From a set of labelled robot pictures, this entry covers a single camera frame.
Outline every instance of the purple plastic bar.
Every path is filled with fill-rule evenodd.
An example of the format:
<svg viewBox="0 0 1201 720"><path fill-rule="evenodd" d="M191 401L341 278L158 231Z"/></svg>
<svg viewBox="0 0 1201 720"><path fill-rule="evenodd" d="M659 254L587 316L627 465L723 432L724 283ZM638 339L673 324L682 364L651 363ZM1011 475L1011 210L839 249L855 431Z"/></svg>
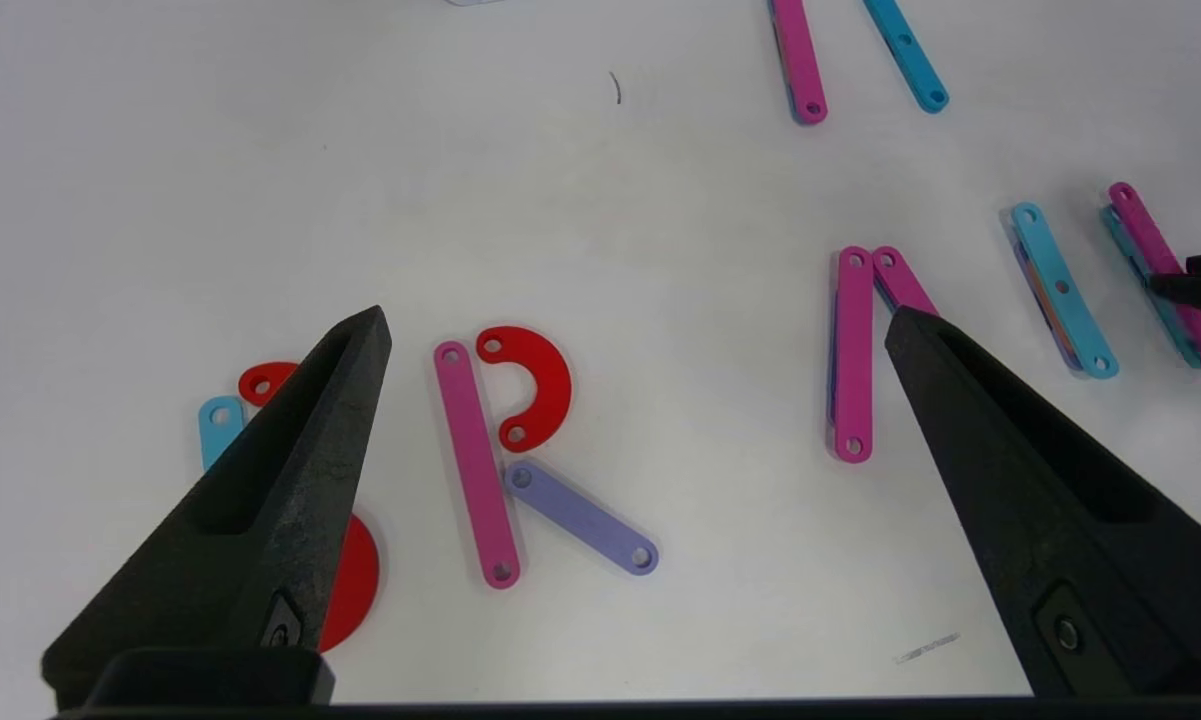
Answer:
<svg viewBox="0 0 1201 720"><path fill-rule="evenodd" d="M649 538L600 510L575 488L533 462L521 460L507 466L507 492L528 503L546 520L586 542L600 556L614 560L632 575L647 575L658 568L658 547Z"/></svg>
<svg viewBox="0 0 1201 720"><path fill-rule="evenodd" d="M458 475L467 498L471 532L476 536L476 554L480 557L480 574L490 587L509 588L519 580L516 539L507 518L507 500L494 462L480 391L476 388L476 370L467 347L460 342L436 346L435 365L453 454L458 457Z"/></svg>
<svg viewBox="0 0 1201 720"><path fill-rule="evenodd" d="M1164 242L1164 235L1157 227L1157 221L1143 205L1143 199L1129 182L1117 182L1107 190L1111 197L1111 205L1116 214L1121 216L1121 223L1125 224L1134 245L1147 260L1147 266L1153 274L1182 274L1182 265L1177 256ZM1182 326L1187 329L1191 341L1200 349L1201 355L1201 310L1195 310L1188 305L1177 305L1177 314L1182 319Z"/></svg>
<svg viewBox="0 0 1201 720"><path fill-rule="evenodd" d="M938 308L920 287L920 281L912 272L912 265L907 265L897 247L888 245L876 247L871 260L876 264L876 282L880 283L880 292L888 295L885 300L892 306L891 310L904 305L922 310L931 316L938 314Z"/></svg>
<svg viewBox="0 0 1201 720"><path fill-rule="evenodd" d="M803 0L770 0L773 8L773 31L778 35L778 53L791 90L791 110L801 124L823 122L827 119L827 96L823 95L823 78L818 73L814 38L809 35L809 19L805 18Z"/></svg>
<svg viewBox="0 0 1201 720"><path fill-rule="evenodd" d="M841 250L836 287L836 404L833 442L846 462L871 456L871 253Z"/></svg>

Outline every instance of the white surface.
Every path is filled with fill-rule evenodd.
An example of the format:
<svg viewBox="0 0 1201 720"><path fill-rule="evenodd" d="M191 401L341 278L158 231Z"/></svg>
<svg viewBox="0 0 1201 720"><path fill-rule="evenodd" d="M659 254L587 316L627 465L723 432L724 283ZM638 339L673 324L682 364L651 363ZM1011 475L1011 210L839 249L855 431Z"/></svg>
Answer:
<svg viewBox="0 0 1201 720"><path fill-rule="evenodd" d="M860 2L811 1L830 118L800 128L760 1L0 0L0 718L50 710L38 654L198 476L201 402L371 304L389 569L336 700L1029 692L883 346L876 456L824 450L830 256L898 246L1201 521L1201 373L1097 220L1127 179L1201 252L1201 2L906 12L951 106ZM1021 200L1117 379L1060 362ZM478 578L428 358L504 322L567 352L536 456L651 533L650 577L518 506L521 582ZM484 378L496 418L532 389Z"/></svg>

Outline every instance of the red semicircle piece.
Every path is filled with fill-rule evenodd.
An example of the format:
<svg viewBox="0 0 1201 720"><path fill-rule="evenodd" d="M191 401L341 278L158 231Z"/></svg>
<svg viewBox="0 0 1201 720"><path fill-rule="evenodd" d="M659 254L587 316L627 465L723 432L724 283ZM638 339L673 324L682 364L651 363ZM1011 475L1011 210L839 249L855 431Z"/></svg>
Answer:
<svg viewBox="0 0 1201 720"><path fill-rule="evenodd" d="M573 398L569 366L551 341L526 328L489 328L476 338L476 354L485 364L516 364L533 376L537 392L519 415L498 426L498 440L513 452L527 452L548 442L564 422Z"/></svg>
<svg viewBox="0 0 1201 720"><path fill-rule="evenodd" d="M297 362L263 362L262 365L255 365L252 368L245 370L244 374L240 374L237 389L240 391L240 397L247 400L251 406L262 407L289 379L294 370L298 370Z"/></svg>
<svg viewBox="0 0 1201 720"><path fill-rule="evenodd" d="M380 569L374 536L363 521L352 515L343 540L343 557L337 563L337 577L334 578L325 630L319 636L319 652L337 647L364 622L377 594Z"/></svg>

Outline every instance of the pink plastic bar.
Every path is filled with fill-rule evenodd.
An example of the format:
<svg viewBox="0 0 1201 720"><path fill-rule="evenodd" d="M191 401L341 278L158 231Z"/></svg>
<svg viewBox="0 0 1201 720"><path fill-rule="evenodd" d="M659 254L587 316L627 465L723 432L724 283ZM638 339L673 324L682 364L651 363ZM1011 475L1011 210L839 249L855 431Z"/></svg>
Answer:
<svg viewBox="0 0 1201 720"><path fill-rule="evenodd" d="M1147 266L1153 274L1182 274L1182 265L1177 256L1164 242L1164 236L1157 227L1157 221L1143 205L1143 199L1129 182L1117 182L1107 190L1111 197L1111 205L1116 214L1121 216L1129 236L1134 238L1134 245L1139 246L1139 252L1147 260ZM1187 329L1191 341L1200 348L1201 355L1201 310L1195 310L1188 305L1177 305L1177 314L1182 319L1182 326Z"/></svg>
<svg viewBox="0 0 1201 720"><path fill-rule="evenodd" d="M931 316L938 314L938 308L920 287L916 275L912 272L912 265L907 265L907 260L896 247L888 245L876 247L871 260L876 264L876 282L879 282L882 290L889 295L894 310L906 305L924 310Z"/></svg>
<svg viewBox="0 0 1201 720"><path fill-rule="evenodd" d="M871 253L841 250L836 288L833 442L846 462L871 456Z"/></svg>
<svg viewBox="0 0 1201 720"><path fill-rule="evenodd" d="M803 0L770 0L773 6L773 31L778 53L791 90L791 110L801 124L819 124L827 119L827 96L823 95L823 77L818 74L814 38L805 18Z"/></svg>
<svg viewBox="0 0 1201 720"><path fill-rule="evenodd" d="M476 388L476 370L460 342L441 342L435 365L453 454L458 456L458 475L467 498L471 532L476 536L476 554L480 557L480 574L490 587L509 588L519 580L516 539L507 518L507 500L494 462L480 391Z"/></svg>

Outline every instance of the red plastic piece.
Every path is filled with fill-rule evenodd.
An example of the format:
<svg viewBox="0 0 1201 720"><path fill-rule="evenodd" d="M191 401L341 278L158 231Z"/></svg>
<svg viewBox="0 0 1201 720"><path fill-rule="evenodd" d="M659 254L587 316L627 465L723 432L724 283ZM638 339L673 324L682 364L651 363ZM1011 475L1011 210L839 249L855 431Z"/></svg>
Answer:
<svg viewBox="0 0 1201 720"><path fill-rule="evenodd" d="M476 354L485 364L516 364L533 376L537 394L519 415L498 426L498 440L513 452L527 452L548 442L564 422L573 398L569 366L551 341L513 325L489 328L476 338Z"/></svg>
<svg viewBox="0 0 1201 720"><path fill-rule="evenodd" d="M245 370L244 374L240 374L240 383L237 389L240 391L240 397L247 400L251 406L262 407L289 379L294 370L298 370L297 362L263 362L262 365L255 365L252 368Z"/></svg>
<svg viewBox="0 0 1201 720"><path fill-rule="evenodd" d="M319 652L337 647L362 625L374 606L378 577L380 559L374 536L363 521L352 515L325 616L325 631L319 636Z"/></svg>

